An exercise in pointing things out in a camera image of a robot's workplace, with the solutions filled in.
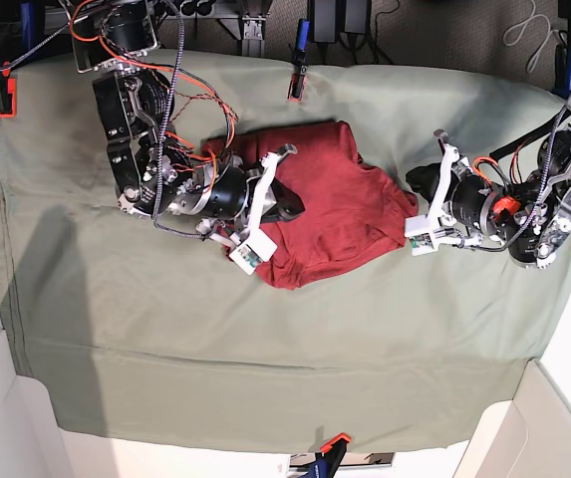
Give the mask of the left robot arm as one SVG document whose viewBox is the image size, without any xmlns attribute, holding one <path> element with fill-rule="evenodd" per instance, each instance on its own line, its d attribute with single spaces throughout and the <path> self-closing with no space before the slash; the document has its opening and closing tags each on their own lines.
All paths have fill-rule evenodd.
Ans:
<svg viewBox="0 0 571 478">
<path fill-rule="evenodd" d="M 571 94 L 544 125 L 488 156 L 469 159 L 434 133 L 441 160 L 406 182 L 428 203 L 405 222 L 415 256 L 444 246 L 500 253 L 544 269 L 571 235 Z"/>
</svg>

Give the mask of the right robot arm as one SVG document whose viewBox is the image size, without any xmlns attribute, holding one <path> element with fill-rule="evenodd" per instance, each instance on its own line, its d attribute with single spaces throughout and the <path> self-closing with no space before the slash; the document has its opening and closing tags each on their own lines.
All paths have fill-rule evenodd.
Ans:
<svg viewBox="0 0 571 478">
<path fill-rule="evenodd" d="M 79 1 L 67 12 L 79 72 L 98 73 L 92 87 L 119 208 L 165 232 L 219 243 L 248 275 L 269 262 L 277 244 L 262 225 L 292 221 L 305 210 L 276 177 L 296 146 L 285 143 L 246 162 L 232 149 L 235 111 L 210 83 L 182 68 L 184 46 L 171 65 L 146 59 L 159 46 L 157 16 L 183 19 L 176 2 Z M 220 148 L 197 152 L 177 134 L 181 80 L 221 108 Z"/>
</svg>

